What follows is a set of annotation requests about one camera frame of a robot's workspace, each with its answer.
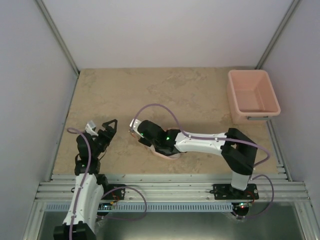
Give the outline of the floral mesh laundry bag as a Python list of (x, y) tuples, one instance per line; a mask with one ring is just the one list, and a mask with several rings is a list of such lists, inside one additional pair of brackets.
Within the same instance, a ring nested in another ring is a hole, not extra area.
[(151, 140), (149, 148), (155, 155), (166, 159), (177, 159), (181, 152), (176, 148), (176, 137), (181, 131), (171, 128), (159, 131)]

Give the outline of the pink plastic bin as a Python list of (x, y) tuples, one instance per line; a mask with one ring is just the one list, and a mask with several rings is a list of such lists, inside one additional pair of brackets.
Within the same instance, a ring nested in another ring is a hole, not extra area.
[(270, 77), (261, 69), (230, 70), (227, 97), (234, 124), (262, 123), (281, 113)]

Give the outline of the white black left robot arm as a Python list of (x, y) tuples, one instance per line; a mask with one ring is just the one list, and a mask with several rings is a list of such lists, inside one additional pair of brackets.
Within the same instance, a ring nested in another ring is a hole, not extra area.
[(72, 201), (62, 225), (53, 231), (55, 240), (95, 240), (95, 222), (100, 200), (108, 197), (107, 177), (100, 174), (100, 158), (106, 152), (117, 132), (118, 120), (104, 122), (96, 131), (93, 121), (84, 131), (69, 127), (67, 132), (77, 134), (78, 154), (75, 157), (75, 187)]

